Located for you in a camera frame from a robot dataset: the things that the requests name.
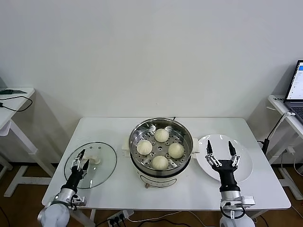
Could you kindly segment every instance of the stainless steel steamer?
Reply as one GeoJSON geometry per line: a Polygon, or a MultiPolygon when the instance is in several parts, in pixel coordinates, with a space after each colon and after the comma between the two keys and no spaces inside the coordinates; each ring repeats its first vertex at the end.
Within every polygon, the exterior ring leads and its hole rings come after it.
{"type": "Polygon", "coordinates": [[[148,119],[137,125],[129,138],[131,159],[140,178],[148,185],[166,187],[174,184],[176,176],[189,164],[193,150],[193,139],[190,132],[179,122],[167,118],[148,119]],[[154,138],[157,129],[169,132],[166,142],[158,142],[154,138]],[[148,155],[141,155],[137,151],[137,144],[141,140],[148,140],[152,144],[152,151],[148,155]],[[168,154],[170,144],[179,143],[184,147],[184,155],[175,159],[168,154]],[[151,161],[157,155],[166,157],[169,161],[167,170],[156,170],[151,166],[151,161]]]}

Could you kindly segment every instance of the white desk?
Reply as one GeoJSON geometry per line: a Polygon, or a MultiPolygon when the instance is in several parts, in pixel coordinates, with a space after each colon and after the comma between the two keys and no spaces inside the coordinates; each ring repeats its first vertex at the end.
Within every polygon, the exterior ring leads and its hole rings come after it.
{"type": "MultiPolygon", "coordinates": [[[[268,97],[270,103],[274,108],[280,113],[284,114],[288,112],[288,108],[284,105],[284,96],[274,96],[271,95],[268,97]]],[[[266,157],[270,164],[272,164],[286,149],[293,149],[290,145],[298,138],[303,139],[303,125],[295,116],[289,116],[286,118],[286,121],[290,125],[289,129],[285,131],[283,137],[279,142],[267,152],[266,157]]],[[[297,200],[303,200],[303,195],[295,185],[291,176],[288,174],[286,169],[279,168],[281,175],[284,179],[280,180],[280,183],[283,187],[289,187],[293,195],[297,200]]],[[[303,172],[303,167],[298,169],[298,172],[303,172]]]]}
{"type": "MultiPolygon", "coordinates": [[[[12,94],[12,95],[0,95],[0,98],[10,98],[16,96],[24,96],[30,98],[35,90],[32,87],[10,87],[7,89],[13,90],[22,90],[25,91],[25,94],[12,94]]],[[[4,106],[7,106],[11,109],[19,110],[22,105],[27,101],[25,98],[16,98],[9,100],[0,100],[4,106]]],[[[6,128],[7,130],[11,130],[21,142],[21,145],[27,151],[27,153],[50,175],[53,176],[55,172],[55,168],[48,162],[44,161],[44,157],[40,155],[38,149],[34,146],[34,144],[28,139],[28,137],[22,132],[22,130],[13,122],[11,119],[15,114],[15,111],[8,110],[5,108],[0,108],[0,129],[6,128]]],[[[2,157],[0,157],[0,164],[4,166],[2,172],[0,173],[0,178],[3,176],[4,172],[8,169],[12,169],[12,166],[2,157]]],[[[18,184],[49,184],[50,178],[48,177],[23,177],[27,166],[22,166],[17,172],[15,178],[11,182],[10,186],[6,190],[4,196],[10,197],[12,196],[15,188],[18,184]]]]}
{"type": "MultiPolygon", "coordinates": [[[[167,188],[148,188],[135,173],[129,157],[122,155],[122,144],[131,130],[145,118],[82,118],[56,169],[43,197],[46,205],[65,184],[64,164],[70,154],[81,145],[101,141],[111,145],[117,153],[117,166],[103,184],[89,190],[78,190],[86,196],[88,209],[110,210],[219,210],[220,183],[209,177],[192,159],[178,177],[178,182],[167,188]]],[[[275,173],[243,119],[177,118],[193,137],[220,133],[238,140],[249,151],[254,162],[250,178],[239,184],[242,195],[252,195],[256,205],[249,210],[287,209],[291,206],[275,173]]]]}

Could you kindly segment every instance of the power cord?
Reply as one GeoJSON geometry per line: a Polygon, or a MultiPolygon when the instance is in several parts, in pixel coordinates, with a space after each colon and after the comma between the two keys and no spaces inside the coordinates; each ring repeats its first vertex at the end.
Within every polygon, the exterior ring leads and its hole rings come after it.
{"type": "Polygon", "coordinates": [[[125,222],[124,222],[124,215],[123,215],[123,214],[120,214],[120,215],[119,215],[119,218],[122,220],[123,225],[126,227],[126,224],[125,224],[125,222]]]}
{"type": "Polygon", "coordinates": [[[27,100],[30,101],[30,104],[26,108],[24,108],[23,110],[14,110],[14,109],[11,109],[11,108],[9,108],[7,106],[4,106],[3,103],[0,103],[0,107],[3,107],[3,108],[8,109],[8,110],[15,111],[15,112],[23,112],[23,111],[27,110],[33,104],[33,101],[30,98],[27,98],[25,96],[16,96],[16,97],[10,97],[10,98],[0,98],[0,100],[8,100],[8,99],[15,99],[15,98],[25,98],[25,99],[27,99],[27,100]]]}
{"type": "Polygon", "coordinates": [[[105,223],[105,222],[107,222],[107,221],[110,222],[110,224],[111,224],[112,227],[114,226],[115,221],[114,221],[113,219],[106,219],[106,220],[104,220],[104,221],[102,221],[102,222],[96,224],[96,227],[102,225],[103,223],[105,223]]]}
{"type": "Polygon", "coordinates": [[[9,218],[8,218],[8,216],[6,215],[6,213],[4,212],[4,210],[2,209],[2,207],[0,207],[0,210],[2,211],[3,215],[4,215],[5,218],[6,218],[6,221],[8,222],[8,227],[10,227],[10,223],[9,223],[9,218]]]}
{"type": "Polygon", "coordinates": [[[173,224],[173,225],[176,225],[176,226],[187,226],[187,227],[191,227],[191,226],[188,225],[188,224],[185,224],[185,223],[174,223],[174,222],[169,221],[169,220],[167,220],[167,219],[160,219],[160,220],[157,220],[157,221],[150,221],[150,220],[147,220],[147,221],[142,222],[140,225],[138,225],[138,227],[142,226],[142,225],[143,225],[144,223],[146,223],[146,222],[154,223],[154,222],[161,222],[161,221],[166,221],[166,222],[169,222],[169,223],[171,223],[171,224],[173,224]]]}
{"type": "Polygon", "coordinates": [[[296,208],[294,208],[293,206],[292,206],[292,208],[298,213],[298,215],[300,215],[300,217],[302,217],[303,218],[303,215],[302,214],[300,214],[300,212],[296,209],[296,208]]]}
{"type": "MultiPolygon", "coordinates": [[[[181,212],[181,211],[177,211],[177,212],[174,212],[174,213],[171,213],[171,214],[163,215],[163,216],[158,217],[158,218],[149,218],[149,219],[138,220],[138,221],[133,221],[133,220],[130,220],[129,218],[127,218],[127,219],[128,219],[129,221],[131,221],[131,222],[141,222],[141,221],[144,222],[144,221],[149,221],[149,220],[160,219],[160,218],[163,218],[163,217],[166,217],[166,216],[169,216],[169,215],[178,214],[178,213],[180,213],[180,212],[181,212]]],[[[212,227],[212,226],[206,226],[206,225],[202,222],[202,220],[201,220],[195,213],[193,213],[193,212],[191,212],[191,211],[188,211],[188,210],[187,210],[187,212],[189,212],[189,213],[191,213],[192,215],[194,215],[204,227],[212,227]]]]}
{"type": "Polygon", "coordinates": [[[298,172],[298,170],[295,168],[295,156],[294,156],[294,170],[297,172],[298,175],[303,176],[301,173],[298,172]]]}
{"type": "Polygon", "coordinates": [[[118,227],[121,227],[121,226],[119,225],[119,220],[120,220],[119,217],[115,217],[115,218],[114,218],[114,221],[115,221],[115,223],[117,224],[117,226],[118,226],[118,227]]]}
{"type": "Polygon", "coordinates": [[[265,221],[265,224],[266,224],[266,226],[267,227],[269,227],[269,225],[268,225],[268,223],[267,223],[267,221],[266,221],[266,219],[265,218],[263,218],[263,216],[262,215],[260,215],[260,217],[265,221]]]}
{"type": "Polygon", "coordinates": [[[295,116],[295,113],[292,113],[292,112],[286,112],[284,113],[279,121],[277,121],[277,123],[275,124],[275,126],[273,127],[273,129],[270,131],[269,135],[267,136],[266,139],[264,139],[264,141],[260,141],[258,140],[258,142],[262,143],[263,146],[262,146],[262,151],[264,154],[266,154],[267,152],[267,149],[268,149],[268,146],[269,146],[269,142],[270,142],[270,139],[274,136],[275,132],[276,132],[276,129],[279,127],[279,125],[282,123],[282,121],[284,121],[284,119],[286,117],[289,117],[289,116],[295,116]]]}

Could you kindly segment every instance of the white wall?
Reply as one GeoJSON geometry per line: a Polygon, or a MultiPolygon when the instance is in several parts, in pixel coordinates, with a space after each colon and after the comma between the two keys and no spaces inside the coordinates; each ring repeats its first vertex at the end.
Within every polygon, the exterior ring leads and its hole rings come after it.
{"type": "Polygon", "coordinates": [[[82,116],[248,120],[302,57],[302,8],[300,0],[1,1],[0,76],[36,88],[35,107],[16,121],[49,154],[64,152],[82,116]]]}

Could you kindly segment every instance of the electrical outlet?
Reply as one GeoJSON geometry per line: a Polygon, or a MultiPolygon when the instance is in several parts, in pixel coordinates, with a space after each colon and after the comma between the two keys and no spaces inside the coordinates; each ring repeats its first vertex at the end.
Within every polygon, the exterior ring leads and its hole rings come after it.
{"type": "Polygon", "coordinates": [[[115,219],[115,217],[118,217],[118,218],[119,218],[119,223],[122,222],[122,220],[121,220],[120,217],[119,217],[120,214],[123,214],[124,219],[127,219],[128,217],[130,217],[131,215],[134,214],[134,211],[133,211],[133,210],[121,210],[121,211],[117,212],[116,214],[114,214],[114,215],[108,217],[108,218],[107,218],[107,219],[108,219],[107,223],[108,223],[108,226],[109,226],[109,227],[112,227],[112,225],[109,223],[109,220],[110,220],[110,219],[115,219]]]}

